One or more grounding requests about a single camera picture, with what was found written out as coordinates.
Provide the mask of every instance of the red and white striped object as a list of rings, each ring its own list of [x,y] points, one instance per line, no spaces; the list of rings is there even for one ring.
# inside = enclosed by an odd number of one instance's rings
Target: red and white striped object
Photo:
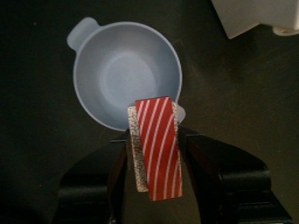
[[[183,196],[182,166],[170,97],[135,102],[151,200]]]

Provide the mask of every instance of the white object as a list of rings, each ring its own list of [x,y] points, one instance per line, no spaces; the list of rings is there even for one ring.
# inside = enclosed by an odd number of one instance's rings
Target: white object
[[[170,96],[178,103],[182,65],[173,45],[151,27],[132,22],[99,26],[86,17],[72,29],[74,84],[91,117],[114,130],[128,129],[127,108],[136,100]],[[179,122],[186,113],[178,106]]]
[[[299,32],[299,0],[211,0],[230,39],[257,25],[274,26],[281,36]]]

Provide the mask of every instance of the dark background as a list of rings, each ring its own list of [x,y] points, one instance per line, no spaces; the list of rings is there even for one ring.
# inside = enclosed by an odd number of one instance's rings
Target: dark background
[[[0,197],[51,223],[63,173],[120,132],[86,113],[67,36],[92,17],[135,21],[170,40],[183,71],[183,126],[258,156],[299,222],[299,36],[261,25],[227,39],[210,0],[2,1]]]

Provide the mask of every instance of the bowl handle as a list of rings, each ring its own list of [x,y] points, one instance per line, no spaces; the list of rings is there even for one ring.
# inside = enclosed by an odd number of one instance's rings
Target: bowl handle
[[[181,123],[186,117],[186,111],[185,111],[185,108],[179,104],[177,108],[177,113],[178,113],[178,121]]]
[[[78,51],[80,49],[82,43],[99,27],[98,21],[92,17],[86,17],[80,20],[67,38],[72,50]]]

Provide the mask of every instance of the black surface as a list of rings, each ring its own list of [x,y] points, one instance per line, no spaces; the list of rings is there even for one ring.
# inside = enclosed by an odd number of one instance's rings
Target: black surface
[[[135,21],[171,41],[183,69],[183,125],[250,151],[299,222],[299,36],[261,25],[229,40],[210,0],[2,1],[0,192],[4,210],[51,223],[63,173],[118,132],[90,118],[66,38],[90,16]]]

